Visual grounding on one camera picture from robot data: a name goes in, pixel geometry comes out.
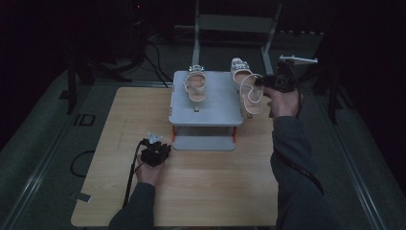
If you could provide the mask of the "dark stand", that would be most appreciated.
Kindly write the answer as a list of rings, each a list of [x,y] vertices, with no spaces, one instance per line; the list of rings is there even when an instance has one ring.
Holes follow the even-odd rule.
[[[317,67],[318,79],[313,86],[313,92],[316,95],[328,93],[327,115],[331,122],[336,125],[338,73],[331,48],[331,37],[329,34],[325,34],[315,54],[319,63]]]

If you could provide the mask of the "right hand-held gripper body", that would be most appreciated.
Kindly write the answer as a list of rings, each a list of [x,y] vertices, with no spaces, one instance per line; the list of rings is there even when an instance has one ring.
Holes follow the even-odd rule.
[[[316,64],[317,62],[317,58],[280,56],[277,61],[277,72],[273,76],[264,77],[262,85],[282,93],[293,92],[299,86],[294,67],[296,65]]]

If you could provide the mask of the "black tripod stand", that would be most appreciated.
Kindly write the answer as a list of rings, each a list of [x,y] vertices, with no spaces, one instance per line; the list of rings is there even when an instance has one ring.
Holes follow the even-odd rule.
[[[77,105],[77,78],[80,78],[85,85],[94,83],[95,77],[90,71],[91,67],[95,67],[98,71],[105,73],[115,81],[129,82],[129,79],[120,76],[86,55],[69,53],[67,62],[67,89],[60,95],[61,99],[68,101],[67,114],[72,114]]]

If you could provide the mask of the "grey metal stand frame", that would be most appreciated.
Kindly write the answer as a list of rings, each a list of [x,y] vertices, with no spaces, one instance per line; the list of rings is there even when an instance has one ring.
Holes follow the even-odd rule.
[[[194,45],[192,50],[192,65],[197,65],[200,58],[200,30],[261,33],[267,34],[267,40],[260,48],[265,73],[273,76],[270,47],[276,33],[283,3],[280,1],[272,17],[238,16],[222,14],[206,14],[200,12],[200,0],[194,0]]]

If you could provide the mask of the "white strappy heeled sandal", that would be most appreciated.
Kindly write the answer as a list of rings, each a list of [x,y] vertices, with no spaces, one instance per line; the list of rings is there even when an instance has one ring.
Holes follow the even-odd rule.
[[[254,83],[257,76],[251,71],[247,61],[234,57],[231,61],[230,77],[232,86],[242,99],[244,110],[249,116],[259,115],[262,112],[263,90],[256,88]]]
[[[188,93],[189,99],[195,103],[193,111],[198,112],[198,103],[206,99],[207,77],[205,75],[205,68],[201,65],[192,65],[189,68],[189,74],[183,81],[183,85]]]

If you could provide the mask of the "person's right hand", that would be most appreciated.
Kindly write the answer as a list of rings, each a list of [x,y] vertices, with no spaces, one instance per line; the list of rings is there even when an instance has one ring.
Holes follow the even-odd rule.
[[[274,119],[280,117],[298,117],[303,104],[303,95],[297,90],[282,93],[270,87],[265,87],[263,92],[270,98],[268,105]]]

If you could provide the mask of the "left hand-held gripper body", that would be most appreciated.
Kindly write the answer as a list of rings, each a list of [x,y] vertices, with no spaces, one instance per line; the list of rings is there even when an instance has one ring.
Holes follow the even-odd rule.
[[[169,155],[163,154],[163,136],[149,132],[147,137],[141,141],[145,148],[141,153],[141,160],[151,167],[165,162]]]

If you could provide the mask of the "grey shoe rack orange posts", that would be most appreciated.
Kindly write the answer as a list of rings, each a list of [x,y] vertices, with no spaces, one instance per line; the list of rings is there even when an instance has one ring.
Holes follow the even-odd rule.
[[[229,72],[207,71],[206,99],[193,102],[184,88],[187,71],[174,74],[169,121],[175,150],[232,151],[243,124],[239,94]]]

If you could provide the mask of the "person's left hand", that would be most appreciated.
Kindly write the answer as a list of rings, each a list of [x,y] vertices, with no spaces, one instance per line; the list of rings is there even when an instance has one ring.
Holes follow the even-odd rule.
[[[141,162],[138,170],[136,171],[137,180],[140,183],[146,183],[152,186],[156,186],[160,180],[160,176],[163,168],[165,167],[165,164],[166,162],[162,162],[155,167],[151,167],[145,162]]]

